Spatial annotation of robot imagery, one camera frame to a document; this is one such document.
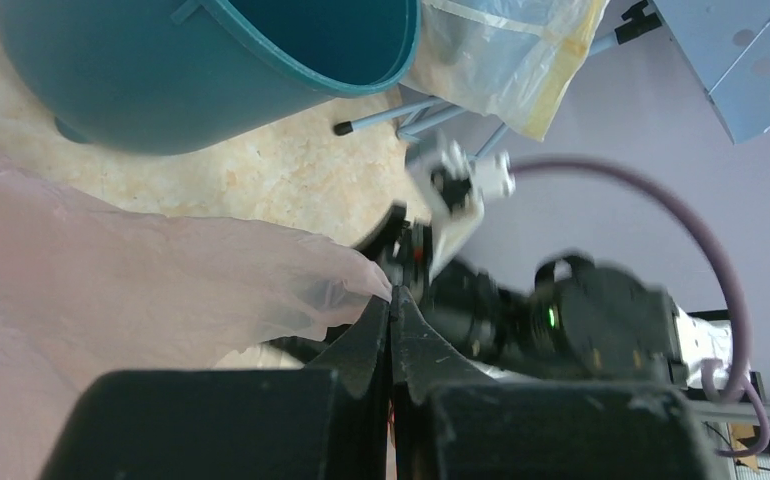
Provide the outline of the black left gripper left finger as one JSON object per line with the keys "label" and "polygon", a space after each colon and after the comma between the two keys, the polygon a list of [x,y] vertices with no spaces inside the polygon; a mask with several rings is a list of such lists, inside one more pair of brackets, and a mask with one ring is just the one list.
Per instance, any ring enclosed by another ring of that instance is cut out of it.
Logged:
{"label": "black left gripper left finger", "polygon": [[45,479],[382,479],[389,304],[301,369],[116,371],[80,396]]}

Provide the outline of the pink plastic trash bag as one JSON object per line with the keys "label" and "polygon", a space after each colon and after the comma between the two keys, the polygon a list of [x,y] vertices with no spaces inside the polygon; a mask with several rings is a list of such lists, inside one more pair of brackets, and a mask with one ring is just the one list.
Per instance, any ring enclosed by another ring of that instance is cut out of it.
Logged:
{"label": "pink plastic trash bag", "polygon": [[382,270],[257,220],[121,210],[0,155],[0,479],[38,475],[79,394],[121,369],[241,367],[353,323]]}

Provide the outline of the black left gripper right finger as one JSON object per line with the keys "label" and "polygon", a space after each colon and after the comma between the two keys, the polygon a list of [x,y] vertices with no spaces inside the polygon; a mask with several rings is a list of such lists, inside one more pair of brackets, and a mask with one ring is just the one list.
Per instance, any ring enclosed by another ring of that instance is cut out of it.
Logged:
{"label": "black left gripper right finger", "polygon": [[690,403],[652,382],[502,382],[391,303],[400,479],[725,479]]}

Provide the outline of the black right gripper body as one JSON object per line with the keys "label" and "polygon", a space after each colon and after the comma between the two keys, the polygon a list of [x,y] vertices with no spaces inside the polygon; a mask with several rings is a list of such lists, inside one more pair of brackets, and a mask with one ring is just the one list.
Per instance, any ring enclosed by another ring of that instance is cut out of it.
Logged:
{"label": "black right gripper body", "polygon": [[467,358],[491,356],[491,279],[459,260],[433,272],[432,228],[393,205],[355,249],[406,286],[429,326]]}

